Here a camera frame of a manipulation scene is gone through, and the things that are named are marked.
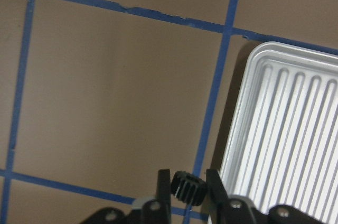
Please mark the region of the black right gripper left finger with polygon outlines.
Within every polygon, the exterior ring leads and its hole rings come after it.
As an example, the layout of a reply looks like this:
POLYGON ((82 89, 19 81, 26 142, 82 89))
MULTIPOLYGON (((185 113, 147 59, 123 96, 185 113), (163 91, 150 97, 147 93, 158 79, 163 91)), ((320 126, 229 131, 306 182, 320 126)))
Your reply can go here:
POLYGON ((157 201, 161 207, 161 223, 171 223, 171 175, 169 169, 161 169, 157 174, 157 201))

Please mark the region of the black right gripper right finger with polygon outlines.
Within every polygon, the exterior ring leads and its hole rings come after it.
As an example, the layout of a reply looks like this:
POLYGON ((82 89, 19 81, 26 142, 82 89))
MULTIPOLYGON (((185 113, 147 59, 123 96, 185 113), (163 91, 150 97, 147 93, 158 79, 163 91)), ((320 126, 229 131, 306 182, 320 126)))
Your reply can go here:
POLYGON ((231 223, 230 201, 221 181, 219 172, 207 169, 209 216, 212 223, 231 223))

